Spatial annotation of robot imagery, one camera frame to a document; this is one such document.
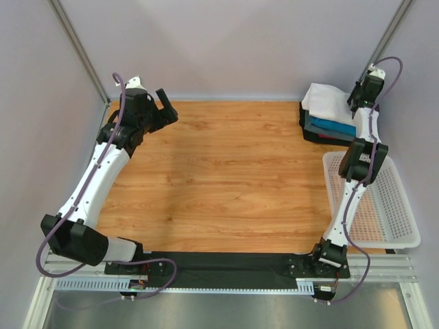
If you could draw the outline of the white t-shirt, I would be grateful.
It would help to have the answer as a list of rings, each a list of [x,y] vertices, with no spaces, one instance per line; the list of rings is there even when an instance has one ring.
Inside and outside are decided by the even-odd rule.
[[[354,125],[347,103],[349,96],[332,85],[311,83],[301,104],[312,117]]]

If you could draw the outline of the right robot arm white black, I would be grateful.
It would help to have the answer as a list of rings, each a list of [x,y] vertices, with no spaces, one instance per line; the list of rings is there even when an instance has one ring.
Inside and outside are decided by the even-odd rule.
[[[330,271],[347,266],[348,246],[354,245],[349,233],[357,207],[388,154],[388,146],[381,143],[377,133],[377,100],[384,84],[384,71],[371,71],[356,83],[347,99],[357,135],[338,169],[342,185],[337,208],[328,229],[320,242],[315,244],[309,260],[310,271],[316,276],[322,277]]]

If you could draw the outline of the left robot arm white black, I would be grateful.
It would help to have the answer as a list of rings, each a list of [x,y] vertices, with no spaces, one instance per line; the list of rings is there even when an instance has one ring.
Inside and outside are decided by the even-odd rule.
[[[120,108],[99,131],[91,162],[80,183],[56,215],[43,217],[40,226],[55,255],[91,266],[120,262],[129,275],[143,270],[145,259],[140,255],[140,243],[110,238],[96,227],[113,183],[143,137],[178,120],[165,91],[158,89],[156,94],[161,107],[144,88],[125,89]]]

